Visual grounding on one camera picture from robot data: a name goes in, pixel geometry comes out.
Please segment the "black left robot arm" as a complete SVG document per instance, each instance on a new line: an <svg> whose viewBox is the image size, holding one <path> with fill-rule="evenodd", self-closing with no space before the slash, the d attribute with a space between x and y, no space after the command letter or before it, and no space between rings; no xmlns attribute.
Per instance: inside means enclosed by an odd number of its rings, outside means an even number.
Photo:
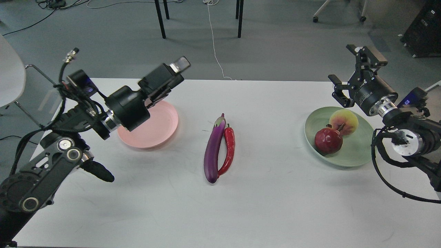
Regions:
<svg viewBox="0 0 441 248"><path fill-rule="evenodd" d="M133 131L150 118L149 108L183 82L182 72L191 66L184 56L160 64L138 81L138 90L123 86L109 96L102 95L108 107L105 111L91 99L100 91L83 70L63 79L65 68L78 52L74 48L67 53L59 82L54 85L62 99L58 113L20 140L10 175L1 183L2 248L17 246L14 237L37 211L53 204L56 191L74 169L82 168L105 182L113 182L112 173L94 161L80 133L92 129L106 140L118 127Z"/></svg>

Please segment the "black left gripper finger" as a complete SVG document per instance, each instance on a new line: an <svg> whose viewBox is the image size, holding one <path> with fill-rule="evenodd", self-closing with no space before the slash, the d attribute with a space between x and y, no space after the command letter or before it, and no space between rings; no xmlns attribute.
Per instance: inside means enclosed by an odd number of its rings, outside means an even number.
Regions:
<svg viewBox="0 0 441 248"><path fill-rule="evenodd" d="M183 82L182 73L190 66L191 63L185 56L170 64L160 64L137 83L143 99L159 102L167 97L173 88Z"/></svg>

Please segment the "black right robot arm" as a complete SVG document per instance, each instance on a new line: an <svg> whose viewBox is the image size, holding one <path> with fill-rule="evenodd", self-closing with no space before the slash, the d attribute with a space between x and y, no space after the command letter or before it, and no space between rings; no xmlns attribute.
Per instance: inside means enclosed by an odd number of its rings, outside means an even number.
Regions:
<svg viewBox="0 0 441 248"><path fill-rule="evenodd" d="M371 139L371 159L383 183L403 198L439 204L438 199L414 196L391 185L384 179L377 165L376 154L389 165L398 168L418 168L425 173L430 185L440 192L440 162L425 155L440 149L440 122L429 118L426 107L428 90L414 88L399 104L395 92L378 71L387 65L386 58L371 46L346 48L355 56L355 71L343 83L336 75L329 75L334 85L332 97L344 108L357 105L367 116L378 115L384 127L375 129Z"/></svg>

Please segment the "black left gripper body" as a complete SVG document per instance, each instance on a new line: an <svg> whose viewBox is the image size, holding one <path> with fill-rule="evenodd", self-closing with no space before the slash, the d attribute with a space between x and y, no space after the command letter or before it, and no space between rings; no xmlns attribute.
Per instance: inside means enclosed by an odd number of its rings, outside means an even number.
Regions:
<svg viewBox="0 0 441 248"><path fill-rule="evenodd" d="M118 125L133 131L150 118L149 108L154 107L171 92L172 76L146 75L137 84L139 90L123 86L104 101L112 111Z"/></svg>

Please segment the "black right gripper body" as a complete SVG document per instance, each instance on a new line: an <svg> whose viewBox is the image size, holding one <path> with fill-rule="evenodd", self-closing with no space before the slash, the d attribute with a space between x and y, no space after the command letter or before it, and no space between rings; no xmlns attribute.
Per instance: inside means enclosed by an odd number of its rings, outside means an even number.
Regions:
<svg viewBox="0 0 441 248"><path fill-rule="evenodd" d="M398 98L397 92L371 71L354 72L348 85L350 98L367 116L377 115L384 101L394 103Z"/></svg>

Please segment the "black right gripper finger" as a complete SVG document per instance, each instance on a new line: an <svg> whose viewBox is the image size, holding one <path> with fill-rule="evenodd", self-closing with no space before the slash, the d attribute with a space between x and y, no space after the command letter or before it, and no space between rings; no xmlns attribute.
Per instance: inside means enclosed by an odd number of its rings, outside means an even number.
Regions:
<svg viewBox="0 0 441 248"><path fill-rule="evenodd" d="M388 64L388 60L374 46L356 47L354 44L347 44L346 48L356 57L354 74L361 78L364 72L377 72Z"/></svg>
<svg viewBox="0 0 441 248"><path fill-rule="evenodd" d="M328 79L334 85L334 91L332 93L332 97L343 108L353 107L355 104L354 100L343 93L343 91L348 91L349 93L351 93L351 90L353 90L352 86L349 83L343 84L343 82L336 75L328 75Z"/></svg>

